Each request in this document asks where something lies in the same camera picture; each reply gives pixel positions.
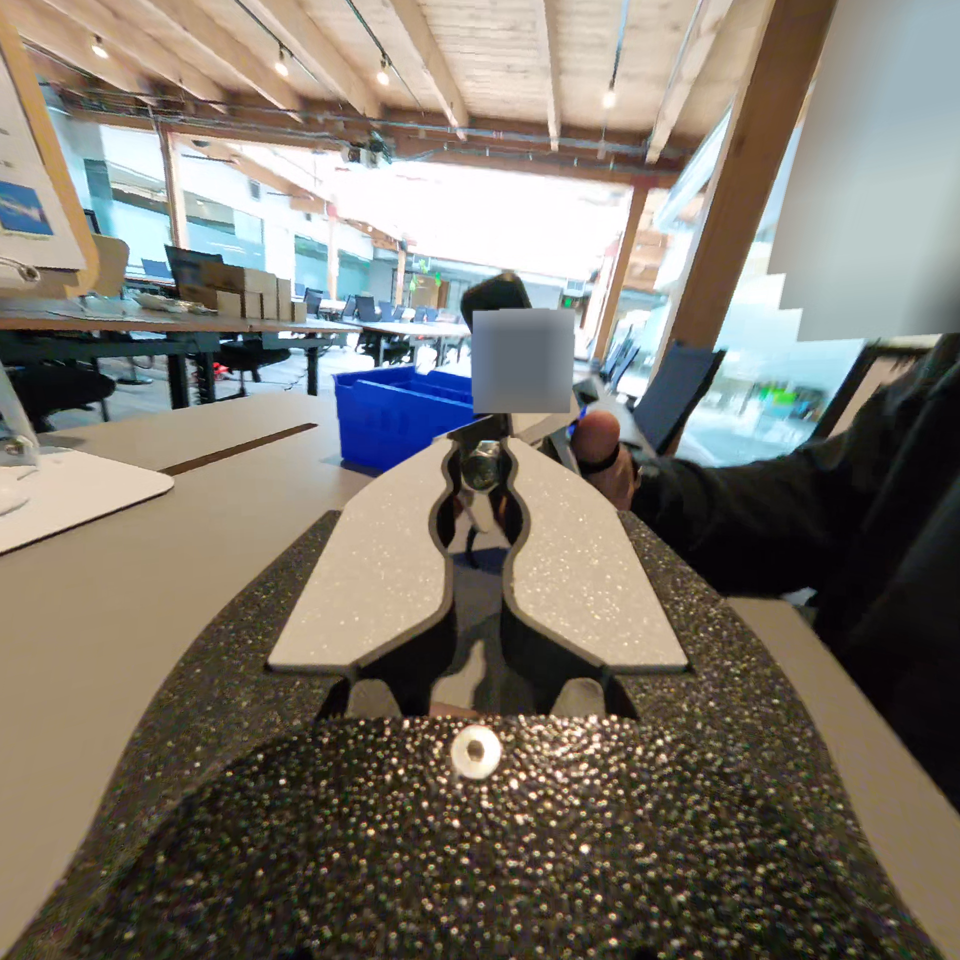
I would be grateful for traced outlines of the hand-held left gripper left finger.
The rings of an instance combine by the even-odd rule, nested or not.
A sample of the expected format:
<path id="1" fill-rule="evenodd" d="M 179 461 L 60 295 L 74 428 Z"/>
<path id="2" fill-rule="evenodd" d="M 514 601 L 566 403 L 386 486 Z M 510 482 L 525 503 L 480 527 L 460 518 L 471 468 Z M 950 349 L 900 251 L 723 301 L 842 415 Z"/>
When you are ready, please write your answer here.
<path id="1" fill-rule="evenodd" d="M 456 453 L 455 440 L 439 439 L 350 499 L 268 656 L 271 672 L 432 692 L 457 647 L 439 531 Z"/>

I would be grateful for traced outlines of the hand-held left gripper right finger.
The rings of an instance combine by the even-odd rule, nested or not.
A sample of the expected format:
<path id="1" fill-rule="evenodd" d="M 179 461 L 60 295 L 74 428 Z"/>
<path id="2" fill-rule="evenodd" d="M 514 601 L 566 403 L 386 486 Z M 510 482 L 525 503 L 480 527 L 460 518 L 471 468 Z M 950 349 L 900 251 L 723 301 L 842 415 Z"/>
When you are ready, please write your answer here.
<path id="1" fill-rule="evenodd" d="M 572 679 L 680 674 L 681 642 L 615 507 L 522 440 L 504 443 L 520 528 L 503 568 L 502 650 L 538 694 Z"/>

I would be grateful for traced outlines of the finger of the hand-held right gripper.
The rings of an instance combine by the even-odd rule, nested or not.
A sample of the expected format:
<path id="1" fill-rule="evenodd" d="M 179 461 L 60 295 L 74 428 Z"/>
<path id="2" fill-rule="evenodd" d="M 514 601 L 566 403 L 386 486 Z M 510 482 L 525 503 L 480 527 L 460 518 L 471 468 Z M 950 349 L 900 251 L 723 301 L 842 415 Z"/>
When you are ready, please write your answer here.
<path id="1" fill-rule="evenodd" d="M 510 414 L 510 438 L 543 452 L 569 470 L 577 469 L 570 445 L 571 427 L 577 422 L 577 409 L 565 414 Z"/>

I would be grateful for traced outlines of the metal bolt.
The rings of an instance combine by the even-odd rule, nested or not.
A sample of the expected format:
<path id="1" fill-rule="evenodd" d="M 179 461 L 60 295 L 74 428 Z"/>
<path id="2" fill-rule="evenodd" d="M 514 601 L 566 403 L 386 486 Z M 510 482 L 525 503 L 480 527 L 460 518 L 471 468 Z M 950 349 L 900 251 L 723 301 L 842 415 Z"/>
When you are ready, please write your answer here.
<path id="1" fill-rule="evenodd" d="M 489 497 L 501 483 L 501 443 L 497 439 L 458 444 L 459 496 L 472 499 Z"/>

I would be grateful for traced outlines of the person's right forearm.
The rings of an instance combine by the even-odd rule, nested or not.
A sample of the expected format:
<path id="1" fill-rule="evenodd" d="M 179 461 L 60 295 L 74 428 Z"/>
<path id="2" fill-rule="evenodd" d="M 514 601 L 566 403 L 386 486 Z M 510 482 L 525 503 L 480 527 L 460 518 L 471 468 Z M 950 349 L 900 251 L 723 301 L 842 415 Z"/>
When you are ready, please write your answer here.
<path id="1" fill-rule="evenodd" d="M 856 541 L 902 438 L 889 387 L 845 432 L 788 455 L 724 467 L 649 463 L 630 510 L 719 594 L 822 590 Z"/>

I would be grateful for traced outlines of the person's right hand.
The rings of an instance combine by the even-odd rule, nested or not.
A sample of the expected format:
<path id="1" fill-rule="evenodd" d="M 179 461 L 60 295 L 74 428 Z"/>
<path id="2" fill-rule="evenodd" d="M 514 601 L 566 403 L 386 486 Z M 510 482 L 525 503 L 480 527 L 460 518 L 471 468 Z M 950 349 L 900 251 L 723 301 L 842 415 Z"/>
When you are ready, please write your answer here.
<path id="1" fill-rule="evenodd" d="M 618 511 L 630 511 L 641 472 L 620 440 L 620 426 L 607 410 L 585 413 L 570 438 L 580 474 Z"/>

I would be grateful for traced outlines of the grey screen monitor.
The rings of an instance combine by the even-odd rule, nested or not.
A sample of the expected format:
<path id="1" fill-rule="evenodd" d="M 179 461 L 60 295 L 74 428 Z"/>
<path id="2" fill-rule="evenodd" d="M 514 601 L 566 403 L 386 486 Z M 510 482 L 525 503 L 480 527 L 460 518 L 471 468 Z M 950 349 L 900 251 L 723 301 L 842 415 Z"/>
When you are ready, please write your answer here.
<path id="1" fill-rule="evenodd" d="M 680 342 L 670 345 L 647 389 L 631 408 L 641 450 L 665 455 L 679 440 L 726 354 L 725 349 L 713 351 Z"/>

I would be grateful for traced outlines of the large blue plastic bin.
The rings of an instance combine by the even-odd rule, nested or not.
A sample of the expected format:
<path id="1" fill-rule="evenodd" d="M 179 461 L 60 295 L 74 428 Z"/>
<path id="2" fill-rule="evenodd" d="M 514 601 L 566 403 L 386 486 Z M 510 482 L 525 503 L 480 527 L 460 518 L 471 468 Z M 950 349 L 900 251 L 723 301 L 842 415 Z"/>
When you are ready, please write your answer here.
<path id="1" fill-rule="evenodd" d="M 469 376 L 378 366 L 334 375 L 342 460 L 385 472 L 474 420 Z"/>

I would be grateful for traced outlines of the cardboard box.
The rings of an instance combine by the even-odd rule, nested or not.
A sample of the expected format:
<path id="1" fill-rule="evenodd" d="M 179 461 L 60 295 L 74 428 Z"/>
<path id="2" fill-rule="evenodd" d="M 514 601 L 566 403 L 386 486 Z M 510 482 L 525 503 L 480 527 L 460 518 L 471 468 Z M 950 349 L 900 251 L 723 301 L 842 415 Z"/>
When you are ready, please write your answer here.
<path id="1" fill-rule="evenodd" d="M 213 261 L 201 263 L 199 270 L 205 287 L 241 297 L 243 316 L 270 321 L 282 318 L 285 300 L 274 273 Z"/>

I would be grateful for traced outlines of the white base document stand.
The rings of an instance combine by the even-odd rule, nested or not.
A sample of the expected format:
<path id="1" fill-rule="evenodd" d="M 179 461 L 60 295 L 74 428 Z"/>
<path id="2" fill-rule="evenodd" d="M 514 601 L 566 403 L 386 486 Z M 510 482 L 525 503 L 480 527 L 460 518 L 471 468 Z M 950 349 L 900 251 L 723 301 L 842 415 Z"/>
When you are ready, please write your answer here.
<path id="1" fill-rule="evenodd" d="M 66 301 L 101 278 L 99 249 L 18 32 L 1 25 L 2 299 Z M 172 478 L 44 446 L 1 371 L 1 551 L 11 553 L 172 490 Z"/>

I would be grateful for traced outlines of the dark computer screen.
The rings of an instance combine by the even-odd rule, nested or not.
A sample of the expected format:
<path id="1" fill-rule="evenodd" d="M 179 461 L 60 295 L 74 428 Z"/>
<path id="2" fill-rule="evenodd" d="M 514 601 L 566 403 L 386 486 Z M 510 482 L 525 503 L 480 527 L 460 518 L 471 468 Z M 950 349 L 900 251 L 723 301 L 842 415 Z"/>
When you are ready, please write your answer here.
<path id="1" fill-rule="evenodd" d="M 165 245 L 164 251 L 174 282 L 176 296 L 182 301 L 190 300 L 188 294 L 194 288 L 205 286 L 204 270 L 206 264 L 224 264 L 220 253 L 207 253 L 172 245 Z"/>

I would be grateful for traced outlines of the person's black jacket torso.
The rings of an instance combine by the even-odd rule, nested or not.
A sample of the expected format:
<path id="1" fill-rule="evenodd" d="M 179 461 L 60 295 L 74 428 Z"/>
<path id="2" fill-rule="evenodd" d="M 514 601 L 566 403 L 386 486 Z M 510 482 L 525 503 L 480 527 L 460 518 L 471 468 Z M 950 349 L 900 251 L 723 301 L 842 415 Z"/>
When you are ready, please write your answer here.
<path id="1" fill-rule="evenodd" d="M 841 523 L 814 628 L 958 808 L 958 334 L 801 450 Z"/>

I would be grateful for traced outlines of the framed black white poster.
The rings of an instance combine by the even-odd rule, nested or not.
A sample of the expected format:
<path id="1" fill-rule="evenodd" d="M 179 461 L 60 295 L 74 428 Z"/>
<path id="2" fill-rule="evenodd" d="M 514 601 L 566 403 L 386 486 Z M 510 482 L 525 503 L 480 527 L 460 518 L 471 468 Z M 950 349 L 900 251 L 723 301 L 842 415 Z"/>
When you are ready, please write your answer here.
<path id="1" fill-rule="evenodd" d="M 872 396 L 911 371 L 940 339 L 940 335 L 920 335 L 867 342 L 825 406 L 810 440 L 833 437 L 848 429 Z"/>

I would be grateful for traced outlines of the wooden support post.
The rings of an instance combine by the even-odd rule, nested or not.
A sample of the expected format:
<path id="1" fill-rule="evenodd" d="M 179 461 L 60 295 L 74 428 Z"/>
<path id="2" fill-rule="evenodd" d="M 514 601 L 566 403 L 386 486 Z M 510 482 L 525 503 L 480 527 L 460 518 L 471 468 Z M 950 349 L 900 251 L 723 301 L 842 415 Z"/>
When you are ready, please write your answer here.
<path id="1" fill-rule="evenodd" d="M 835 1 L 768 2 L 734 99 L 699 226 L 655 355 L 712 348 L 750 254 L 834 16 Z"/>

